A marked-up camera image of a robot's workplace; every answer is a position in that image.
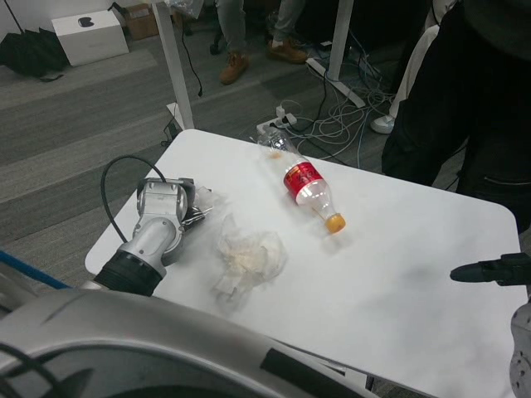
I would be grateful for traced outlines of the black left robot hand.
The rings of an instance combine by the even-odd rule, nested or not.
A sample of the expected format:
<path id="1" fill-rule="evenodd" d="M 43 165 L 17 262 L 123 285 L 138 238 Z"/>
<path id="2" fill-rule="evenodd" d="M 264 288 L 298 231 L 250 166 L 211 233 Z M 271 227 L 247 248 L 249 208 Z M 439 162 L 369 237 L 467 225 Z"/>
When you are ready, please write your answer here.
<path id="1" fill-rule="evenodd" d="M 184 231 L 189 231 L 199 223 L 203 222 L 206 218 L 205 213 L 195 204 L 196 199 L 196 187 L 194 181 L 191 178 L 184 178 L 183 187 L 187 196 L 187 209 L 182 218 L 181 226 Z"/>

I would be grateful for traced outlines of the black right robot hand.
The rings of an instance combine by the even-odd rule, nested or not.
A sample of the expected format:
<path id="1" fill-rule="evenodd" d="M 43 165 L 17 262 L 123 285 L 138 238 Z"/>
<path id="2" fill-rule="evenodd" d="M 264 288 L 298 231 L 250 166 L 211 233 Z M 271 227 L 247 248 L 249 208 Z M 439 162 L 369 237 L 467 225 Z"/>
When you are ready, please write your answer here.
<path id="1" fill-rule="evenodd" d="M 497 260 L 479 261 L 453 269 L 450 278 L 464 283 L 496 282 L 499 286 L 530 285 L 530 256 L 505 254 Z"/>

